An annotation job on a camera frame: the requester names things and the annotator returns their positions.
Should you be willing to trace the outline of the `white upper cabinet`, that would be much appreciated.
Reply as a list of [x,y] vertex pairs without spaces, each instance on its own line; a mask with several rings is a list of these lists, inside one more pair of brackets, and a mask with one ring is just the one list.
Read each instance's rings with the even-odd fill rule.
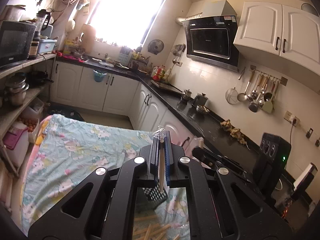
[[251,61],[284,60],[278,72],[319,75],[319,17],[287,5],[245,2],[234,45]]

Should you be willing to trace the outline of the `black range hood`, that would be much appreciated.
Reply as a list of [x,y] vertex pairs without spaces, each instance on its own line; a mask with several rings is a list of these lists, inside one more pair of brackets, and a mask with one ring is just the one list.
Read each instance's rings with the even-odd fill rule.
[[236,17],[229,2],[221,0],[206,3],[199,14],[178,18],[185,31],[187,58],[238,72]]

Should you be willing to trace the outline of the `black air fryer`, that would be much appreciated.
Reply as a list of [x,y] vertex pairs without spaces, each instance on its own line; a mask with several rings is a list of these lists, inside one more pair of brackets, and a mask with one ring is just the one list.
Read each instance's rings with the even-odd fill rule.
[[261,194],[269,198],[285,169],[291,144],[280,136],[264,133],[259,150],[259,158],[253,167],[253,180]]

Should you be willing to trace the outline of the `blue hanging trash bin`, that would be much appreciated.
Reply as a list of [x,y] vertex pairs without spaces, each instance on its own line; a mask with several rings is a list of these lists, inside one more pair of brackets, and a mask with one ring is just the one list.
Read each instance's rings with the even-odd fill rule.
[[102,82],[104,77],[107,75],[105,72],[100,72],[98,70],[93,70],[95,82]]

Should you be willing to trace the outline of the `blender with black base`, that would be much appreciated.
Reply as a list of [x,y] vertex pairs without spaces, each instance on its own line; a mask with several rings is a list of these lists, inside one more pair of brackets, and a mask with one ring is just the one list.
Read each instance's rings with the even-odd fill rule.
[[36,30],[35,30],[35,34],[33,36],[33,40],[32,40],[30,51],[29,51],[29,56],[32,59],[35,59],[37,57],[37,51],[38,51],[38,47],[41,39],[40,38],[41,31],[47,29],[50,22],[50,18],[51,18],[51,12],[48,12],[46,9],[42,9],[36,14],[36,22],[35,22]]

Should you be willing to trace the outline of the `wall exhaust fan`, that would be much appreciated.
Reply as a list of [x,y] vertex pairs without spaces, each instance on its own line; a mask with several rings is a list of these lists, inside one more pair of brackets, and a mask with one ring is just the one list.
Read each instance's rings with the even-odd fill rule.
[[148,44],[148,52],[157,55],[164,49],[163,41],[159,39],[155,39],[149,42]]

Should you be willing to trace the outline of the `dark green utensil basket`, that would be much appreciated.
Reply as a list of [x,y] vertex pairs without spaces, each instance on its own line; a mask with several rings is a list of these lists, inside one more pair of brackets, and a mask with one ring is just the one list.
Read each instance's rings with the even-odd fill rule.
[[160,190],[159,185],[150,188],[139,187],[137,190],[136,211],[143,212],[156,209],[168,198],[165,189]]

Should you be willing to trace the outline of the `blue plastic storage box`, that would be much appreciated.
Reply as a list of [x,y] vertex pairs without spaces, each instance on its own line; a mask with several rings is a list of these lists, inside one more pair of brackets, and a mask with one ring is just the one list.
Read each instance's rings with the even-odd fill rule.
[[57,40],[40,39],[37,53],[50,54],[53,51],[56,42]]

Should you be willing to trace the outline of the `black kitchen countertop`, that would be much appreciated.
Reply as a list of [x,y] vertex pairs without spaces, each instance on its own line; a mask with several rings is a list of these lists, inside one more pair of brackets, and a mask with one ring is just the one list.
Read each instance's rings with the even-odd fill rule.
[[145,85],[149,90],[156,94],[169,110],[178,118],[178,120],[187,128],[194,137],[202,137],[204,145],[213,153],[224,155],[239,163],[241,167],[252,172],[258,159],[259,147],[249,139],[248,146],[243,146],[236,139],[228,135],[220,125],[222,118],[213,112],[201,114],[190,102],[180,100],[175,92],[160,89],[151,83],[151,80],[144,75],[137,75],[131,71],[121,68],[110,68],[95,62],[74,62],[72,60],[59,58],[57,61],[77,64],[83,67],[98,68],[111,74],[117,74],[124,77],[135,79]]

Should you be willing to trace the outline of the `cartoon print tablecloth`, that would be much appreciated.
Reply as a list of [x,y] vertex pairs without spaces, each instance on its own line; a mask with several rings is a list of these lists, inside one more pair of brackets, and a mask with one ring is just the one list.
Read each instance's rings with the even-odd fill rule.
[[21,230],[30,226],[98,167],[114,169],[152,143],[153,133],[96,125],[59,114],[41,122],[21,193]]

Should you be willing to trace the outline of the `black microwave oven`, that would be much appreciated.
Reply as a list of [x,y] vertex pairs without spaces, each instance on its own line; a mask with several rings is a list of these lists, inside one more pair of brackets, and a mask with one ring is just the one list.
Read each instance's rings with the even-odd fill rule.
[[1,21],[1,66],[26,60],[36,26],[17,21]]

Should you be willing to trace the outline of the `steel stock pot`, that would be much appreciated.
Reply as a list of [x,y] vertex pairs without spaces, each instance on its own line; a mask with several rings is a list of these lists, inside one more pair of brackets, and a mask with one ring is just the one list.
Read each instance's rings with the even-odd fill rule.
[[29,84],[24,73],[17,73],[10,77],[5,84],[9,102],[13,106],[21,106],[24,103]]

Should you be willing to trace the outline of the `white lower cabinets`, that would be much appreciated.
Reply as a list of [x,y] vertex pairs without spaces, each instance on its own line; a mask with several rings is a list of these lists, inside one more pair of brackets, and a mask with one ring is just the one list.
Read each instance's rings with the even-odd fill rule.
[[[102,82],[95,82],[93,70],[107,73]],[[55,103],[127,116],[137,130],[155,131],[162,125],[172,142],[184,148],[194,137],[155,93],[135,79],[62,61],[55,63],[52,77],[50,98]]]

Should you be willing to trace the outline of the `steel kettle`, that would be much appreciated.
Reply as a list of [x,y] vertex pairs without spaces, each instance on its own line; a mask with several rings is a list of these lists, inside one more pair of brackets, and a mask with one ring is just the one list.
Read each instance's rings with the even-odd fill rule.
[[194,107],[197,106],[204,106],[207,102],[208,98],[206,97],[206,94],[204,93],[198,93],[197,96],[193,99],[192,105]]

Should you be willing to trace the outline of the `wooden chopstick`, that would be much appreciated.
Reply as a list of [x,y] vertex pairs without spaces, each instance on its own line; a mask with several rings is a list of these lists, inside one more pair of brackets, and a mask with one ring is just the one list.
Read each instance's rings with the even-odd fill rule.
[[158,139],[158,182],[160,193],[164,192],[165,179],[165,138],[166,130],[163,126],[158,125],[157,130],[153,133],[154,137]]

